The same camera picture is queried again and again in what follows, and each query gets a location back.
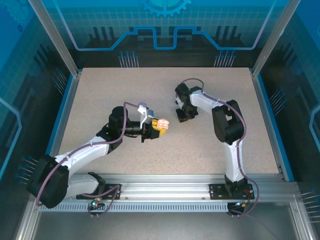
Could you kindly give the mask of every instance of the table surface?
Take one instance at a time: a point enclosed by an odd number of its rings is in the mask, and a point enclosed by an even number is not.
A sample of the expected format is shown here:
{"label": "table surface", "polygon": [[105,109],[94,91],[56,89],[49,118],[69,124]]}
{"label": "table surface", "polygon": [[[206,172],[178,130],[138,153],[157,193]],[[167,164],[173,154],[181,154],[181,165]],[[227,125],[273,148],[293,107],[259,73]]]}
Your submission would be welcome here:
{"label": "table surface", "polygon": [[[212,117],[199,115],[179,123],[175,88],[187,78],[199,78],[204,91],[225,101],[236,100],[247,125],[242,144],[244,170],[277,174],[278,168],[248,68],[84,68],[79,80],[59,153],[88,142],[108,122],[112,109],[124,102],[147,103],[156,118],[170,121],[158,139],[123,139],[112,153],[84,166],[78,173],[98,174],[224,174],[226,157],[216,138]],[[199,85],[187,82],[189,88]],[[129,106],[129,118],[139,114]]]}

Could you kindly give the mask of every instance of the yellow object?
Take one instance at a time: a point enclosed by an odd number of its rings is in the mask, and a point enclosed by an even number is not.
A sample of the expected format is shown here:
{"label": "yellow object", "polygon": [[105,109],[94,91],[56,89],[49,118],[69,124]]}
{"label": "yellow object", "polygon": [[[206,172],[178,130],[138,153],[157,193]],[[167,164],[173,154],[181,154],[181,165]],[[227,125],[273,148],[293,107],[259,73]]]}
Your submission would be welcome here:
{"label": "yellow object", "polygon": [[157,119],[153,119],[152,120],[152,127],[155,129],[155,130],[157,130],[157,131],[159,131],[160,133],[159,133],[159,138],[160,137],[162,137],[165,133],[166,133],[166,129],[165,128],[162,128],[162,127],[159,127],[159,126],[157,126],[157,124],[158,124],[158,120]]}

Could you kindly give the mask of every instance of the robotic arm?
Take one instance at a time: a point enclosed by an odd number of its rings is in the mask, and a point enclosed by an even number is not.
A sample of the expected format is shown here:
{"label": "robotic arm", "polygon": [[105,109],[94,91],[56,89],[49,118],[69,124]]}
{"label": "robotic arm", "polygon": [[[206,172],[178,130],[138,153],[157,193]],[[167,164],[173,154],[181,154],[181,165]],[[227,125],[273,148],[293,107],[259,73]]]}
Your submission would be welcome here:
{"label": "robotic arm", "polygon": [[242,195],[244,190],[251,189],[252,186],[244,178],[238,163],[239,155],[240,165],[243,165],[242,141],[238,145],[237,142],[244,134],[244,126],[235,112],[224,105],[226,103],[231,106],[242,116],[238,103],[235,100],[225,102],[214,98],[198,86],[189,89],[185,83],[179,84],[175,93],[176,104],[179,105],[176,113],[180,123],[194,119],[198,115],[197,108],[212,115],[215,135],[223,143],[226,156],[224,186],[229,197],[235,199]]}
{"label": "robotic arm", "polygon": [[122,136],[141,136],[143,143],[146,139],[163,136],[168,129],[169,122],[165,119],[155,119],[154,112],[144,104],[134,105],[140,113],[140,121],[131,121],[127,117],[128,111],[125,109],[124,112],[124,107],[115,107],[109,116],[109,123],[86,144],[62,155],[41,157],[26,185],[27,190],[35,197],[40,192],[40,201],[47,208],[54,208],[67,197],[83,193],[102,194],[105,191],[105,181],[98,174],[73,174],[94,159],[114,151],[122,143]]}

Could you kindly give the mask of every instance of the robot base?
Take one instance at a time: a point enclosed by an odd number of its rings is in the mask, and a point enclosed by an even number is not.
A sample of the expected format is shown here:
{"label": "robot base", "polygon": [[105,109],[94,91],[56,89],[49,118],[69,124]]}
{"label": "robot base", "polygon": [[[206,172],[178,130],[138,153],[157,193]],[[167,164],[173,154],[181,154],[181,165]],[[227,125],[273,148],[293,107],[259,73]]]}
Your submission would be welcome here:
{"label": "robot base", "polygon": [[[120,199],[120,193],[121,193],[121,185],[120,185],[120,184],[107,184],[107,183],[106,183],[106,184],[104,185],[104,190],[103,190],[103,192],[106,192],[106,191],[108,191],[109,189],[112,189],[112,188],[115,187],[116,185],[119,185],[120,187],[119,187],[119,189],[118,189],[118,193],[117,193],[116,196],[115,196],[115,200],[119,200],[119,199]],[[112,198],[114,197],[114,195],[115,195],[115,193],[116,193],[116,190],[117,190],[117,189],[115,189],[115,190],[111,191],[110,193],[102,196],[101,199],[102,199],[102,200],[112,200]],[[78,199],[78,200],[92,200],[93,197],[87,197],[87,196],[77,195],[77,196],[76,196],[76,199]]]}
{"label": "robot base", "polygon": [[248,198],[250,198],[250,200],[255,199],[252,184],[249,183],[243,189],[243,191],[249,191],[249,196],[245,192],[241,191],[231,197],[226,189],[225,184],[209,184],[209,190],[211,200],[247,200]]}

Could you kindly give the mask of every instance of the cable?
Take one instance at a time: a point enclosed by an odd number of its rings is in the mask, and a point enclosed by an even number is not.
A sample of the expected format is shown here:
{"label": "cable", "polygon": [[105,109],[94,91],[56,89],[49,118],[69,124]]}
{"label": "cable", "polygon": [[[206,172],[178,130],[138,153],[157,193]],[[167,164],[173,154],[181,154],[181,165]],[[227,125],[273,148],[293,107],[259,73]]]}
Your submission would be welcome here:
{"label": "cable", "polygon": [[[104,193],[101,193],[101,194],[99,194],[99,195],[90,195],[90,194],[86,194],[86,193],[83,193],[83,194],[81,194],[81,195],[82,195],[82,196],[85,196],[85,197],[89,197],[89,198],[99,198],[99,197],[102,197],[102,196],[104,196],[104,195],[106,195],[106,194],[108,194],[108,193],[111,193],[113,190],[115,190],[115,193],[114,193],[114,195],[113,195],[113,197],[112,197],[112,200],[111,200],[109,206],[108,206],[102,213],[99,214],[99,215],[103,215],[103,214],[105,214],[106,212],[109,211],[109,209],[111,208],[111,205],[114,203],[114,200],[116,199],[116,196],[117,196],[117,194],[118,194],[119,188],[120,188],[119,185],[115,185],[113,188],[111,188],[111,189],[109,189],[108,191],[105,191]],[[91,213],[91,211],[89,210],[89,208],[88,208],[88,214],[90,214],[91,216],[94,216],[94,214]]]}
{"label": "cable", "polygon": [[224,101],[221,101],[219,99],[216,99],[212,96],[209,96],[207,95],[205,92],[204,92],[204,87],[205,87],[205,84],[202,80],[198,79],[198,78],[188,78],[184,81],[182,81],[181,83],[184,83],[186,81],[189,81],[189,80],[197,80],[199,82],[202,83],[202,88],[201,88],[201,91],[202,91],[202,94],[203,96],[207,97],[208,99],[211,99],[212,101],[215,101],[216,103],[219,103],[219,104],[222,104],[222,105],[225,105],[226,107],[228,107],[229,109],[231,109],[237,116],[238,118],[240,119],[242,125],[243,125],[243,135],[242,137],[236,142],[236,158],[237,158],[237,162],[238,162],[238,168],[239,168],[239,171],[240,173],[242,174],[242,176],[247,179],[248,181],[252,182],[255,187],[256,187],[256,199],[255,199],[255,202],[253,204],[253,206],[248,210],[246,211],[245,213],[241,214],[240,216],[246,216],[248,213],[250,213],[255,207],[256,205],[258,204],[258,200],[259,200],[259,197],[260,197],[260,190],[259,190],[259,186],[258,184],[252,180],[251,178],[249,178],[245,173],[244,171],[242,170],[242,166],[241,166],[241,162],[240,162],[240,150],[239,150],[239,145],[241,143],[241,141],[245,138],[246,134],[247,134],[247,125],[245,123],[245,120],[244,118],[241,116],[241,114],[236,110],[234,109],[232,106],[230,106],[228,103],[224,102]]}
{"label": "cable", "polygon": [[[237,211],[237,210],[230,210],[230,211],[237,213],[238,216],[244,216],[240,211]],[[250,218],[250,219],[252,219],[252,220],[254,220],[254,221],[256,221],[256,222],[258,222],[259,224],[261,224],[272,236],[274,236],[275,239],[281,240],[276,234],[274,234],[274,233],[271,231],[270,228],[268,228],[268,227],[267,227],[262,221],[260,221],[258,218],[254,217],[254,216],[251,216],[251,215],[249,215],[249,214],[247,214],[247,215],[245,215],[245,216],[248,217],[248,218]]]}
{"label": "cable", "polygon": [[186,80],[183,80],[180,84],[183,84],[183,83],[185,83],[186,81],[190,81],[190,80],[197,80],[197,81],[199,81],[199,82],[202,84],[201,92],[202,92],[202,93],[204,92],[205,83],[204,83],[204,81],[202,81],[202,80],[199,79],[199,78],[191,77],[191,78],[188,78],[188,79],[186,79]]}
{"label": "cable", "polygon": [[123,136],[125,135],[125,131],[126,131],[126,125],[127,125],[127,108],[126,106],[127,105],[130,105],[132,107],[135,107],[135,108],[139,108],[138,105],[135,105],[135,104],[132,104],[130,102],[124,102],[123,103],[123,128],[122,128],[122,132],[121,132],[121,135],[116,139],[116,140],[113,140],[113,141],[100,141],[100,142],[94,142],[94,143],[88,143],[88,144],[85,144],[83,146],[80,146],[78,147],[77,149],[73,150],[72,152],[70,152],[66,157],[64,157],[51,171],[50,173],[46,176],[45,180],[43,181],[41,187],[40,187],[40,190],[36,196],[36,199],[35,199],[35,204],[37,206],[42,206],[43,204],[40,203],[40,197],[44,191],[44,188],[45,186],[47,185],[49,179],[51,178],[51,176],[55,173],[55,171],[65,162],[67,161],[72,155],[74,155],[75,153],[77,153],[78,151],[84,149],[84,148],[87,148],[87,147],[92,147],[92,146],[95,146],[95,145],[108,145],[108,144],[114,144],[116,142],[119,142]]}

